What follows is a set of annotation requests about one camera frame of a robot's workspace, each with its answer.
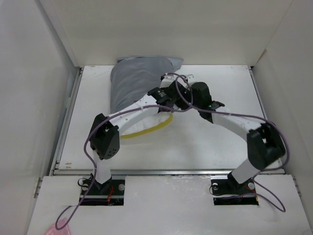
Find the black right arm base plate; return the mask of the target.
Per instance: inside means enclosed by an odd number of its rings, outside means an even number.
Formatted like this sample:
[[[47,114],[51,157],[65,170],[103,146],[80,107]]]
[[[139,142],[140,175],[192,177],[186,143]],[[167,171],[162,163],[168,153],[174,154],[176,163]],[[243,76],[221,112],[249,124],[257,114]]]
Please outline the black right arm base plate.
[[[237,186],[230,186],[227,179],[211,179],[209,191],[215,206],[259,205],[251,179]]]

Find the white pillow yellow edge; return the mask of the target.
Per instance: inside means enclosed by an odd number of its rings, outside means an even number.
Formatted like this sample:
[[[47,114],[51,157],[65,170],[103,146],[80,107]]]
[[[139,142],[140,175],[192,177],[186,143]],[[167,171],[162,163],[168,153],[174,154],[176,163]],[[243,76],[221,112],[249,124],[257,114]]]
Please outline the white pillow yellow edge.
[[[144,118],[142,121],[128,128],[122,135],[122,139],[131,139],[141,135],[145,135],[169,125],[173,120],[173,114],[161,112],[154,116]]]

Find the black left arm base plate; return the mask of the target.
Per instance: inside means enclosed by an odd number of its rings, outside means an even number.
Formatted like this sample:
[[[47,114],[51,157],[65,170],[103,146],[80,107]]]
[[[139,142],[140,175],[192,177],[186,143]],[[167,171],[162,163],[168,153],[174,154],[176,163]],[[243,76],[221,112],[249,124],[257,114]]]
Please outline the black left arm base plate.
[[[110,179],[100,190],[96,182],[81,202],[81,206],[123,206],[125,179]]]

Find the grey pillowcase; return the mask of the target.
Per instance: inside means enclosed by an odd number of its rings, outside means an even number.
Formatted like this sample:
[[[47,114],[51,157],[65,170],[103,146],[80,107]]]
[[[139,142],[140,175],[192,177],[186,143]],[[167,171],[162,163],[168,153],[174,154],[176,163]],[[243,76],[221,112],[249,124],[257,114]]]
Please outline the grey pillowcase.
[[[110,74],[110,112],[121,111],[151,89],[160,87],[161,77],[179,70],[183,61],[177,57],[157,55],[117,58]]]

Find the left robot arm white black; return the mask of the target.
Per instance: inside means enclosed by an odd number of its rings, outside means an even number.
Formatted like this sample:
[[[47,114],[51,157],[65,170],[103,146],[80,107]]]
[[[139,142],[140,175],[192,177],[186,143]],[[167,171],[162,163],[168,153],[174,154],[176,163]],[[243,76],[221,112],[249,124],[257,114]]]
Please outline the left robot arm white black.
[[[120,149],[120,137],[134,125],[159,113],[185,112],[194,103],[194,92],[186,79],[186,85],[173,81],[167,87],[155,87],[138,101],[121,111],[104,116],[98,114],[92,124],[87,143],[93,153],[94,171],[92,188],[104,194],[111,186],[111,170],[108,161]]]

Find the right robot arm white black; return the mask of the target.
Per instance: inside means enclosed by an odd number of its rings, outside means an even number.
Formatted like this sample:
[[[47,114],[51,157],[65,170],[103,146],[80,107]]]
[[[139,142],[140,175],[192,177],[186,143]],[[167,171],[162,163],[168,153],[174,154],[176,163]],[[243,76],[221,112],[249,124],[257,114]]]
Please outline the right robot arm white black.
[[[247,143],[247,158],[227,175],[227,179],[211,181],[213,194],[247,193],[252,177],[286,153],[279,133],[263,120],[227,114],[224,104],[212,100],[204,82],[192,84],[191,93],[193,105],[203,119],[231,131]]]

